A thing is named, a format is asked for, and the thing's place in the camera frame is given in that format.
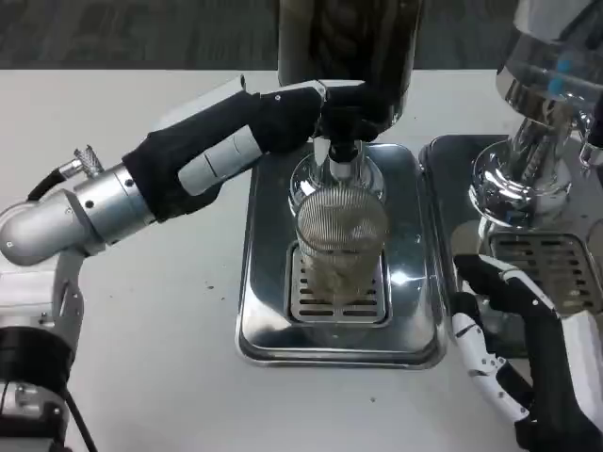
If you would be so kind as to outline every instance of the white table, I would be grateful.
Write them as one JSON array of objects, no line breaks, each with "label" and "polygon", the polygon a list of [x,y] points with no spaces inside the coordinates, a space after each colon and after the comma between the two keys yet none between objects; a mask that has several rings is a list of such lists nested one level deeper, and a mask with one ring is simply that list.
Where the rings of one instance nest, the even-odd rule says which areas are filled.
[{"label": "white table", "polygon": [[[0,73],[0,206],[22,200],[73,148],[106,167],[170,107],[235,72]],[[250,90],[275,73],[247,73]],[[444,134],[508,133],[494,72],[415,72],[380,140],[417,153]],[[235,349],[249,173],[194,216],[89,259],[70,387],[101,451],[517,450],[450,347],[434,369],[262,368]],[[70,424],[68,444],[84,450]]]}]

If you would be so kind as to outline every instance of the metal tray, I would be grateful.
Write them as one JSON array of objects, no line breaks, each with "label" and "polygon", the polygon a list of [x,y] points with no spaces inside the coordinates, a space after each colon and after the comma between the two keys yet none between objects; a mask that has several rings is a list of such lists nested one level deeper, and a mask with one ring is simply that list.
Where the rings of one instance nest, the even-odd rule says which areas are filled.
[{"label": "metal tray", "polygon": [[293,169],[309,152],[308,145],[306,152],[267,156],[253,169],[236,325],[240,352],[264,364],[436,365],[447,337],[433,232],[422,218],[421,171],[401,146],[367,145],[385,180],[391,230],[374,294],[368,294],[374,297],[362,300],[365,308],[370,301],[370,310],[359,302],[340,313],[311,298],[313,309],[300,309],[299,294],[291,292],[304,289],[288,189]]}]

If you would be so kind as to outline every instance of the robotic arm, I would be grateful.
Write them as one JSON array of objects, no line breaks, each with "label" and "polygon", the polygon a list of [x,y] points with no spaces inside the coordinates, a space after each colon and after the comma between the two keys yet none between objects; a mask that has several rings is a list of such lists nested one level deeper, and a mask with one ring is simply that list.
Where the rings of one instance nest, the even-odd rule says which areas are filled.
[{"label": "robotic arm", "polygon": [[[264,153],[289,153],[342,129],[371,141],[386,114],[387,103],[361,82],[314,81],[260,95],[239,77],[165,116],[117,166],[103,170],[91,149],[77,152],[29,202],[0,214],[0,449],[64,450],[86,257],[207,206]],[[86,182],[38,201],[80,170]]]},{"label": "robotic arm", "polygon": [[477,299],[456,294],[452,328],[476,381],[513,422],[531,452],[603,450],[603,356],[593,316],[561,318],[552,301],[520,269],[488,256],[455,257],[459,275],[498,311],[521,315],[530,360],[530,386],[489,351]]}]

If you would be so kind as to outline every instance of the drip tray grate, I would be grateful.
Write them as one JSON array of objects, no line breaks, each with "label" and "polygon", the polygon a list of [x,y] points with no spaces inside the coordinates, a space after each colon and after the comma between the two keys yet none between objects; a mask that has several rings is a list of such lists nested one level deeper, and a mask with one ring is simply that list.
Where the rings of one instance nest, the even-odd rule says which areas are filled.
[{"label": "drip tray grate", "polygon": [[569,234],[494,234],[494,257],[524,270],[561,315],[603,310],[601,290],[581,242]]},{"label": "drip tray grate", "polygon": [[303,323],[365,326],[384,321],[387,309],[383,288],[383,259],[379,260],[372,285],[363,296],[349,304],[333,306],[330,301],[317,299],[308,287],[300,248],[295,246],[290,257],[290,273],[286,276],[290,281],[289,312],[295,320]]}]

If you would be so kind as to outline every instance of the floor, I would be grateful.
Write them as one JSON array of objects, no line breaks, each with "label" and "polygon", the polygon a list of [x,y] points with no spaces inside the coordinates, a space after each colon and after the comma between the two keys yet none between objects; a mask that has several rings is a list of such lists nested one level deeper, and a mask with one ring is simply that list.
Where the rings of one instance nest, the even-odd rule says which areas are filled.
[{"label": "floor", "polygon": [[[0,0],[0,68],[275,69],[277,1]],[[425,1],[416,68],[497,67],[516,0]]]}]

